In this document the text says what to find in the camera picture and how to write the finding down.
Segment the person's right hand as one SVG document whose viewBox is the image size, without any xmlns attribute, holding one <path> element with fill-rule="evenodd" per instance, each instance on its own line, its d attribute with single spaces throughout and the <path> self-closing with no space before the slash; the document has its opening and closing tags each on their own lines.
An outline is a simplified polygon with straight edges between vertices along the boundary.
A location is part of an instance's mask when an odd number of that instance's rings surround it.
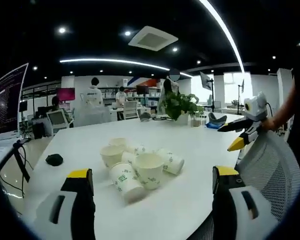
<svg viewBox="0 0 300 240">
<path fill-rule="evenodd" d="M 261 123 L 262 129 L 264 131 L 276 131 L 278 129 L 277 124 L 276 124 L 276 119 L 274 117 L 271 118 L 266 118 L 262 123 Z"/>
</svg>

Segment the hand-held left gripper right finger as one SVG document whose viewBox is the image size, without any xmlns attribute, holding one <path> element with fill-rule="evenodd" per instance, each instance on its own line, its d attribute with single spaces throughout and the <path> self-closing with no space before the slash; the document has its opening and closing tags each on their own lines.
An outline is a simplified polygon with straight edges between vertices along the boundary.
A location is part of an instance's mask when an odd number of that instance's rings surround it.
<svg viewBox="0 0 300 240">
<path fill-rule="evenodd" d="M 277 226 L 271 203 L 231 167 L 212 169 L 214 240 L 264 240 Z"/>
</svg>

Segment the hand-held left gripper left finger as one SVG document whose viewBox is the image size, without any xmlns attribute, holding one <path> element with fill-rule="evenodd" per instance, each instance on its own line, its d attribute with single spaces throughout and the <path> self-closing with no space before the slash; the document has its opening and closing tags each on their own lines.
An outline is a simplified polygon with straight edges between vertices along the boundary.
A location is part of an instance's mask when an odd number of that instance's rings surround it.
<svg viewBox="0 0 300 240">
<path fill-rule="evenodd" d="M 43 240 L 94 240 L 94 220 L 93 174 L 85 168 L 72 171 L 40 203 L 33 227 Z"/>
</svg>

